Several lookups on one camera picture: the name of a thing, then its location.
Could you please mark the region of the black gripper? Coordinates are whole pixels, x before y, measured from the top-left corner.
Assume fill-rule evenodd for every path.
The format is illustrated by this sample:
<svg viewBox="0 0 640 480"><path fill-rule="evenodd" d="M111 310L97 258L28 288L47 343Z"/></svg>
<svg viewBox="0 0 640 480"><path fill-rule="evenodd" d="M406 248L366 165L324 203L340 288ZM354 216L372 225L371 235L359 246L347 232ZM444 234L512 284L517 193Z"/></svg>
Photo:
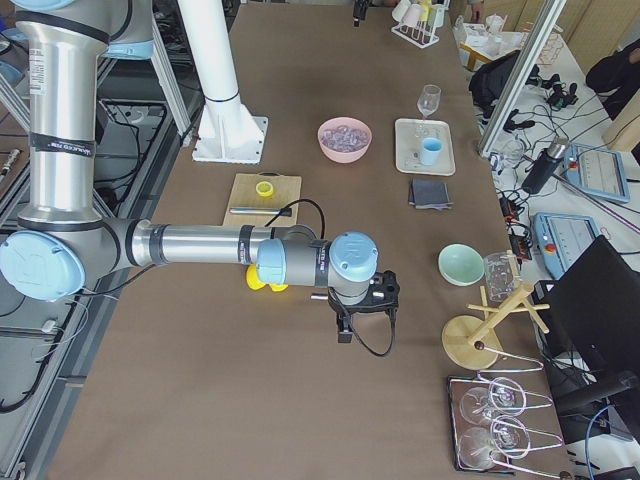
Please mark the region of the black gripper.
<svg viewBox="0 0 640 480"><path fill-rule="evenodd" d="M353 1L353 25L359 26L366 20L367 11L370 6L369 0L354 0Z"/></svg>
<svg viewBox="0 0 640 480"><path fill-rule="evenodd" d="M386 312L391 325L397 322L400 286L396 274L391 270L376 272L370 279L366 294L366 312ZM340 300L334 289L328 290L329 306L336 314L339 343L350 343L353 339L352 314Z"/></svg>

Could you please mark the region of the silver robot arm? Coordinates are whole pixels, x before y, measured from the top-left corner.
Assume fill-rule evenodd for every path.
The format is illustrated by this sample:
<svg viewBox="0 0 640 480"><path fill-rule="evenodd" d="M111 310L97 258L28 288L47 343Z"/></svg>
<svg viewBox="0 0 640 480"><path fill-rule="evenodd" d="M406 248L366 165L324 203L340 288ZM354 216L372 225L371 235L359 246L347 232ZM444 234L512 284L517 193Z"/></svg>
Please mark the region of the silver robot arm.
<svg viewBox="0 0 640 480"><path fill-rule="evenodd" d="M326 289L342 343L357 338L357 314L396 318L396 277L378 270L377 247L363 233L329 241L301 225L172 226L101 216L93 205L97 62L152 56L152 5L19 1L16 24L29 42L31 186L19 230L1 246L1 271L17 291L55 301L129 267L234 263L255 265L269 285Z"/></svg>

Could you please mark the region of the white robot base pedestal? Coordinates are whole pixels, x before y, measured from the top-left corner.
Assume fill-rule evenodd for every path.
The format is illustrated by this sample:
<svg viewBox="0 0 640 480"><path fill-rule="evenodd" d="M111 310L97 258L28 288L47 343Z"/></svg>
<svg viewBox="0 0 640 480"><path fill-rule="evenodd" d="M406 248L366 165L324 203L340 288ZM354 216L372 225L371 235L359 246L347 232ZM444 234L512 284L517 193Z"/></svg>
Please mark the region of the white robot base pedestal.
<svg viewBox="0 0 640 480"><path fill-rule="evenodd" d="M179 9L205 99L193 159L258 164L268 119L241 101L222 3L186 0Z"/></svg>

